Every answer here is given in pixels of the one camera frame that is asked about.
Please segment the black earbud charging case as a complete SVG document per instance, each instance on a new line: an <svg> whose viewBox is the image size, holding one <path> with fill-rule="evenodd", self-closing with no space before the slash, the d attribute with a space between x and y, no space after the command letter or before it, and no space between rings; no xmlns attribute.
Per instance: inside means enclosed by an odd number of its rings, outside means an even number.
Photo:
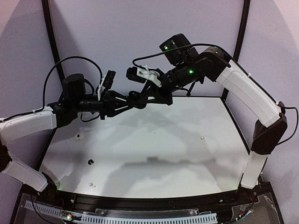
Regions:
<svg viewBox="0 0 299 224"><path fill-rule="evenodd" d="M136 91L130 91L128 93L128 101L129 103L137 109L144 109L146 107L145 103L140 101L141 94Z"/></svg>

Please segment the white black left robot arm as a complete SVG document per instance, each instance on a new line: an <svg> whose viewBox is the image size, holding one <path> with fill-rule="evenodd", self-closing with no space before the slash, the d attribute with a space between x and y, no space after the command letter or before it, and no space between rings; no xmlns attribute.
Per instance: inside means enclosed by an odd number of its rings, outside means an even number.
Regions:
<svg viewBox="0 0 299 224"><path fill-rule="evenodd" d="M101 119L114 117L126 110L138 107L133 95L123 96L110 90L115 76L109 71L95 94L86 93L89 81L83 74L72 74L62 81L63 99L42 108L1 119L0 121L0 171L12 178L43 192L54 187L54 182L45 173L38 172L15 157L7 148L9 142L22 137L69 125L79 112L99 114Z"/></svg>

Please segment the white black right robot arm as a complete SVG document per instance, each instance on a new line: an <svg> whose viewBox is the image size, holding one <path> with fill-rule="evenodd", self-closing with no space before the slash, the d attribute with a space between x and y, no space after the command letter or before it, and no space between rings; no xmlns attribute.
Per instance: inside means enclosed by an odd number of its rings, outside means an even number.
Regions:
<svg viewBox="0 0 299 224"><path fill-rule="evenodd" d="M252 189L265 166L268 156L279 144L287 130L285 106L276 102L223 48L204 44L198 52L183 34L177 34L160 45L173 66L168 72L148 66L137 66L139 80L146 83L141 92L140 103L170 105L173 92L208 78L220 84L240 99L257 117L253 141L240 185Z"/></svg>

